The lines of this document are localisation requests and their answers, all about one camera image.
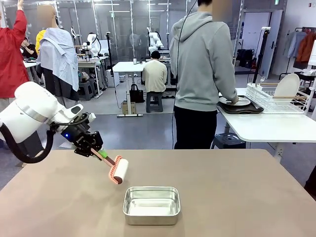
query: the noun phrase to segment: man in gray hoodie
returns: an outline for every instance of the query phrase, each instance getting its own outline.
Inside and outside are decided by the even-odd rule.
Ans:
[[[213,22],[212,0],[197,3],[197,12],[175,23],[171,31],[171,70],[178,78],[174,149],[209,149],[219,92],[233,103],[238,101],[229,28]]]

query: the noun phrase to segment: red shirt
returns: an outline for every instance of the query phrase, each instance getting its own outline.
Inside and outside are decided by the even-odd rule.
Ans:
[[[20,51],[27,20],[24,12],[16,12],[13,29],[0,28],[0,98],[13,98],[15,89],[29,81]]]

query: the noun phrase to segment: stool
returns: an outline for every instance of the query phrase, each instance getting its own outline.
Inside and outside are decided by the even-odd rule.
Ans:
[[[94,78],[89,78],[87,81],[90,82],[90,84],[91,84],[93,96],[96,96],[97,93],[98,93],[98,85],[97,85],[97,82],[95,81]]]
[[[211,149],[217,146],[219,149],[246,149],[246,142],[242,141],[234,133],[216,134]]]
[[[162,107],[162,92],[147,92],[147,97],[146,97],[146,112],[163,112],[163,107]],[[151,102],[151,98],[156,98],[157,101]]]
[[[79,97],[85,100],[91,100],[93,97],[93,90],[91,87],[91,83],[87,82],[80,82],[79,83],[79,90],[78,90]]]

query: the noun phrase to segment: white wire dish rack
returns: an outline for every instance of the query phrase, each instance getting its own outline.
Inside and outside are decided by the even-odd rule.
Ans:
[[[265,114],[303,114],[309,95],[298,91],[297,96],[274,96],[277,83],[248,83],[246,96],[264,108]]]

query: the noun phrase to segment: person in black shirt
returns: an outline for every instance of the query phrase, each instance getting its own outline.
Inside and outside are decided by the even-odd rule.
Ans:
[[[36,50],[35,50],[35,45],[30,44],[26,37],[22,41],[21,46],[23,48],[23,53],[22,53],[23,57],[38,58],[38,54],[36,53]]]

